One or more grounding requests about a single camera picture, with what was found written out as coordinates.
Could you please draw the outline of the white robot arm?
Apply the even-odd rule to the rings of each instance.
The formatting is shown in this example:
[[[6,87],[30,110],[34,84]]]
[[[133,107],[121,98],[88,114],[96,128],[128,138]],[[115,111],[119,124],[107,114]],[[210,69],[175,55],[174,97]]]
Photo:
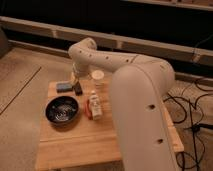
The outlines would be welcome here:
[[[77,78],[91,65],[112,73],[109,98],[125,171],[179,171],[162,101],[175,81],[172,66],[147,55],[99,51],[91,38],[68,54]]]

